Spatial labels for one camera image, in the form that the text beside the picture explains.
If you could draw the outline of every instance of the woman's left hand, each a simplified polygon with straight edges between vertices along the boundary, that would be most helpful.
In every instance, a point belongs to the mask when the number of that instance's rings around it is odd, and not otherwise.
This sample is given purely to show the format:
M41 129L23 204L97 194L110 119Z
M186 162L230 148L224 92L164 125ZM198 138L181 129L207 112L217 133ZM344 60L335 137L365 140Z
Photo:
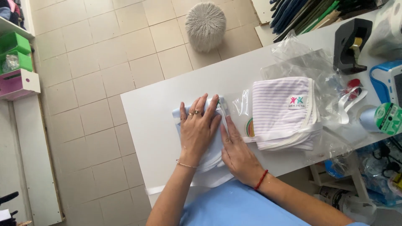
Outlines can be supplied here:
M214 116L218 95L214 95L210 105L204 112L204 105L208 94L197 98L191 105L189 113L186 114L184 103L180 104L180 133L181 133L181 154L179 162L189 166L198 166L199 161L215 135L221 122L221 115Z

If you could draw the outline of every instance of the black tape dispenser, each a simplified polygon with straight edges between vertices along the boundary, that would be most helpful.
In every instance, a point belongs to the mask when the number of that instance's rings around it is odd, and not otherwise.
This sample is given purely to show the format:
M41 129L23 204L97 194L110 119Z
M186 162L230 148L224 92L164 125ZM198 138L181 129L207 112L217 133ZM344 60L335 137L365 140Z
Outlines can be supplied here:
M334 70L350 75L367 70L367 66L357 64L360 52L371 35L373 22L353 19L341 25L335 32Z

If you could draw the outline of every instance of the bracelet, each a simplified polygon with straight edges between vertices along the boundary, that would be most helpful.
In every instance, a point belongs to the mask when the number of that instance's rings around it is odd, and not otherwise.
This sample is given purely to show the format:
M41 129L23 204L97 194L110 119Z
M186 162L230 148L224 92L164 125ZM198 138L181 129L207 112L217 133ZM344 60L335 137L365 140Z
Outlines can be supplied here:
M179 164L179 165L182 165L182 166L190 167L190 168L197 168L197 166L187 166L187 165L185 165L183 163L179 163L178 159L176 159L176 163Z
M258 188L260 187L260 185L261 185L261 183L262 183L262 181L263 181L265 175L267 174L267 172L268 172L268 170L265 170L263 176L260 178L260 182L258 182L257 186L254 187L254 190L255 190L255 191L257 191Z

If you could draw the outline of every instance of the gold bracelet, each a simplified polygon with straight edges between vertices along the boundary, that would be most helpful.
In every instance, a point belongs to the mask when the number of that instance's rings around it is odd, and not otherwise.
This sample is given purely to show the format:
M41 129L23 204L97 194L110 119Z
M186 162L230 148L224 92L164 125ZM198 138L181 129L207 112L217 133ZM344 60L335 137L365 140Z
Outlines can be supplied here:
M179 163L178 159L176 159L176 163L179 164L179 165L182 165L182 166L190 167L190 168L197 168L197 166L187 166L187 165L185 165L183 163Z

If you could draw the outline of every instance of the red string bracelet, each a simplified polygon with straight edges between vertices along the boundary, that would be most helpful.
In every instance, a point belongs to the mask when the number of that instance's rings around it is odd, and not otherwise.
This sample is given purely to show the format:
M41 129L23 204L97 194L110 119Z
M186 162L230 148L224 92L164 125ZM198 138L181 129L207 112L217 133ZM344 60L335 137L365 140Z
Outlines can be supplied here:
M258 182L257 186L254 187L254 190L257 191L258 188L260 187L261 183L263 182L263 179L265 177L265 175L267 174L268 170L265 170L263 176L260 178L260 182Z

